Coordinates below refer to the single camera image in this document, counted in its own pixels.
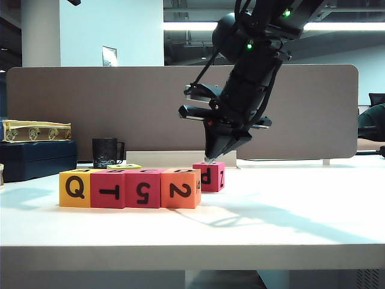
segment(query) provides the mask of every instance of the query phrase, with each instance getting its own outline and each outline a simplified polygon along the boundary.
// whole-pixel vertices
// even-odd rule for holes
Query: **black mug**
[[[115,137],[93,138],[92,157],[95,169],[106,169],[109,164],[121,164],[124,159],[125,143]]]

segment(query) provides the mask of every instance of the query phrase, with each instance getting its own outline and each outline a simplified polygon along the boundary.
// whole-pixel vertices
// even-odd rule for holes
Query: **black chair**
[[[378,104],[385,104],[385,93],[370,93],[369,98],[371,99],[370,107]]]

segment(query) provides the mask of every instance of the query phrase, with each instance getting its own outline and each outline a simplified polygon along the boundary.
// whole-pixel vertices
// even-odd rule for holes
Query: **ceiling light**
[[[385,31],[385,22],[311,22],[307,31]]]
[[[216,22],[164,22],[164,31],[213,31]],[[310,22],[306,31],[385,31],[385,22]]]
[[[216,22],[164,22],[164,31],[213,31]]]

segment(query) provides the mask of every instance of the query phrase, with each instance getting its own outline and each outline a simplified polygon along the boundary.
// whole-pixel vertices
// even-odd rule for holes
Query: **foam block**
[[[168,169],[161,174],[161,206],[194,209],[200,203],[200,170]]]
[[[132,169],[140,169],[142,166],[140,164],[108,164],[107,169],[125,169],[125,170],[132,170]]]
[[[107,169],[91,174],[91,207],[121,209],[126,206],[125,171]]]
[[[212,164],[195,163],[194,169],[201,171],[202,191],[220,191],[224,188],[224,168],[226,164],[218,161]]]
[[[164,169],[127,170],[126,207],[160,208],[163,171]]]
[[[61,207],[91,206],[90,176],[99,169],[75,169],[59,173],[59,205]]]

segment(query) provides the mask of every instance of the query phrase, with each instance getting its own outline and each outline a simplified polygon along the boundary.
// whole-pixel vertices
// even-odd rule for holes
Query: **robotic arm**
[[[277,72],[291,55],[286,41],[298,39],[303,26],[321,12],[325,0],[236,0],[235,11],[219,20],[212,33],[215,52],[197,79],[186,87],[186,98],[204,101],[210,108],[183,105],[179,115],[201,120],[205,127],[205,161],[212,163],[251,140],[249,129],[267,129],[266,109]],[[218,54],[234,64],[223,89],[199,80]]]

